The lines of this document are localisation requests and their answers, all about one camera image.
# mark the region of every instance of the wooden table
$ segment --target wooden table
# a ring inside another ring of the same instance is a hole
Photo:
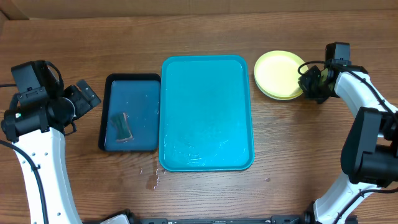
[[[78,213],[82,220],[124,208],[139,217],[165,218],[299,214],[341,172],[340,152],[353,116],[341,99],[316,105],[302,97],[281,102],[264,96],[253,79],[256,60],[270,50],[323,60],[326,44],[349,42],[353,63],[365,66],[378,90],[398,105],[397,26],[398,11],[6,21],[0,83],[13,83],[12,66],[44,59],[60,69],[65,86],[84,78],[103,98],[111,73],[160,74],[163,61],[173,55],[239,54],[249,66],[256,148],[248,170],[171,173],[164,172],[157,152],[100,151],[102,105],[97,106],[67,137]],[[1,112],[16,91],[0,89]],[[0,222],[29,223],[21,168],[5,147],[0,167]],[[397,200],[398,194],[373,195],[355,214],[361,223],[396,223]]]

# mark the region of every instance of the yellow plate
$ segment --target yellow plate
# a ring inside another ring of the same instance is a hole
[[[304,61],[297,55],[275,50],[262,55],[254,66],[254,78],[259,89],[276,100],[291,100],[300,96],[300,74],[297,69]],[[301,68],[304,73],[307,66]]]

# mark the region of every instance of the water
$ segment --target water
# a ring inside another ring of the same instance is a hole
[[[109,99],[105,148],[109,151],[152,151],[159,141],[160,83],[158,81],[115,81]],[[127,114],[127,122],[134,139],[116,142],[116,128],[109,118],[118,113]]]
[[[159,186],[159,156],[156,153],[152,153],[152,175],[149,176],[146,189],[155,190],[157,186]]]

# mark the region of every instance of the tray rim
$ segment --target tray rim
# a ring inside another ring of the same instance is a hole
[[[250,97],[250,82],[249,82],[249,72],[248,72],[248,64],[246,63],[245,59],[243,59],[239,55],[181,55],[181,56],[173,56],[169,57],[164,61],[162,64],[162,77],[165,77],[165,69],[167,68],[168,65],[170,65],[172,62],[180,61],[182,58],[187,58],[189,57],[190,60],[209,60],[209,58],[218,58],[216,60],[235,60],[238,63],[242,65],[243,68],[243,75],[246,75],[246,78],[244,79],[244,91],[245,91],[245,103],[246,103],[246,115],[248,116],[247,122],[247,129],[248,129],[248,143],[249,141],[251,142],[251,149],[249,150],[249,159],[245,165],[241,167],[225,167],[225,168],[219,168],[219,167],[208,167],[207,169],[201,169],[200,167],[194,167],[194,169],[176,169],[173,167],[170,167],[165,161],[164,161],[164,147],[163,145],[160,144],[163,136],[163,123],[162,123],[162,104],[165,103],[163,100],[164,97],[164,89],[166,87],[165,80],[162,81],[162,86],[160,87],[160,120],[159,120],[159,162],[162,165],[162,167],[168,171],[171,172],[205,172],[205,171],[239,171],[239,170],[246,170],[248,169],[254,162],[255,158],[255,153],[254,153],[254,136],[253,136],[253,122],[252,122],[252,114],[251,114],[251,97]]]

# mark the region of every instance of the blue tray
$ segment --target blue tray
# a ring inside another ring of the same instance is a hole
[[[248,66],[237,55],[162,66],[159,158],[169,171],[244,170],[254,160]]]
[[[154,151],[159,141],[160,76],[158,74],[111,74],[105,81],[98,147],[108,152]],[[110,119],[126,113],[134,137],[117,142]]]

